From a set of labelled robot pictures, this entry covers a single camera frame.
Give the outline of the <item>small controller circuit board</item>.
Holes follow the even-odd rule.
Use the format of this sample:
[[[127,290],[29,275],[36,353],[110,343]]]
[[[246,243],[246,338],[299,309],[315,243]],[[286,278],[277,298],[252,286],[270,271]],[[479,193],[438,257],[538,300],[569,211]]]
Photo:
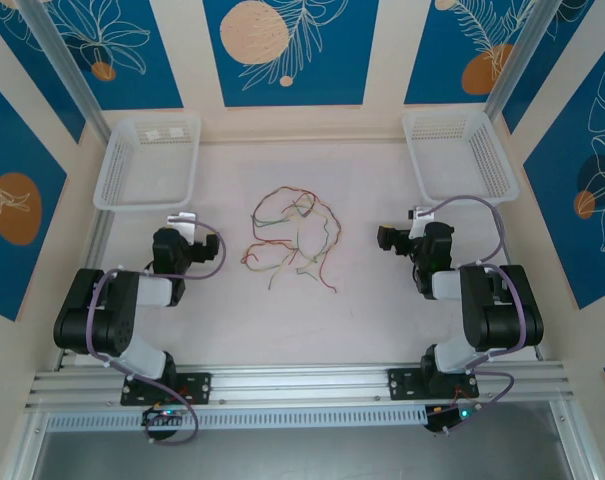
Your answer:
[[[448,435],[462,422],[470,419],[473,410],[459,406],[427,406],[427,424],[425,428],[434,434]]]
[[[161,430],[183,425],[183,412],[175,409],[161,409],[151,406],[143,411],[141,426],[145,429]]]

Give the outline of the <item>white plastic basket plain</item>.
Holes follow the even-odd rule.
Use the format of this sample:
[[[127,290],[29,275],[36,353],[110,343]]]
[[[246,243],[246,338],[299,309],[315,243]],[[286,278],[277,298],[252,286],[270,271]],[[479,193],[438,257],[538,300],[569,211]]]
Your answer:
[[[517,199],[519,185],[486,113],[470,109],[406,112],[402,127],[426,203],[458,195],[498,205]]]

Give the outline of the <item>aluminium frame leg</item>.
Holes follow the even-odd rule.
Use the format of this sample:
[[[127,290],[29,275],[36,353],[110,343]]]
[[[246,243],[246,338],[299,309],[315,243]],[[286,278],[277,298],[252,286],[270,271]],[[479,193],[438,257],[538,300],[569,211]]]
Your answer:
[[[50,414],[23,413],[0,464],[0,480],[33,480]]]
[[[586,450],[570,412],[569,404],[560,399],[549,402],[556,429],[573,480],[596,480]]]

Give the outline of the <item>aluminium back rail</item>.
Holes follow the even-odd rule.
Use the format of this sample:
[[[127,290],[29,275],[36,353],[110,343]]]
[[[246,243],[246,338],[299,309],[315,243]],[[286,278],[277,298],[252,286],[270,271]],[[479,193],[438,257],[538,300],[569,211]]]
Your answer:
[[[312,143],[336,143],[336,142],[405,142],[405,137],[391,136],[383,134],[363,135],[361,132],[329,133],[329,134],[253,134],[253,135],[221,135],[221,136],[203,136],[200,140],[201,145],[226,145],[226,144],[248,144],[248,143],[291,143],[291,142],[312,142]]]

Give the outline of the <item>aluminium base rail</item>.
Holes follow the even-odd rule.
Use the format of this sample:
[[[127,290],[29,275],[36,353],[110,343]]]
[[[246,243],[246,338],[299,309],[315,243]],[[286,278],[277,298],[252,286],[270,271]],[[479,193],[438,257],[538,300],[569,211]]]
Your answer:
[[[307,366],[197,366],[180,372],[212,375],[210,408],[350,407],[391,403],[385,364]],[[572,400],[574,391],[559,361],[485,363],[476,369],[479,400],[489,401],[514,379],[504,402]],[[114,411],[120,407],[123,376],[102,366],[75,366],[35,374],[28,412]]]

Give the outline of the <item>aluminium corner post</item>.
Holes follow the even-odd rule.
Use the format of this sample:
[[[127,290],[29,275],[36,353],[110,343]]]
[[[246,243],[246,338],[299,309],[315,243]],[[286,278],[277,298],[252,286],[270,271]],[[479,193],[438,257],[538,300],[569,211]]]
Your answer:
[[[79,111],[97,138],[107,144],[111,129],[102,115],[101,107],[53,20],[39,0],[15,0],[19,12],[43,49]]]
[[[537,49],[561,0],[536,0],[506,65],[490,93],[484,113],[492,123],[500,117],[504,106]]]

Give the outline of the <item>white plastic basket with stickers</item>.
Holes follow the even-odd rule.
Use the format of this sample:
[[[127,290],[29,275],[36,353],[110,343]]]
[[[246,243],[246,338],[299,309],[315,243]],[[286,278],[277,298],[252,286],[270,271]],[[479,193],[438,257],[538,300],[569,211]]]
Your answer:
[[[109,138],[93,204],[116,213],[178,209],[194,192],[201,118],[151,112],[119,121]]]

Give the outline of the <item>grey metal panel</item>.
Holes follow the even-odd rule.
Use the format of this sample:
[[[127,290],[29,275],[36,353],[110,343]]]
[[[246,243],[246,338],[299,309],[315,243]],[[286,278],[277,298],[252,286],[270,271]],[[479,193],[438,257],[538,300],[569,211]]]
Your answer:
[[[555,436],[534,444],[417,428],[209,431],[181,447],[135,433],[53,433],[34,480],[573,480]]]

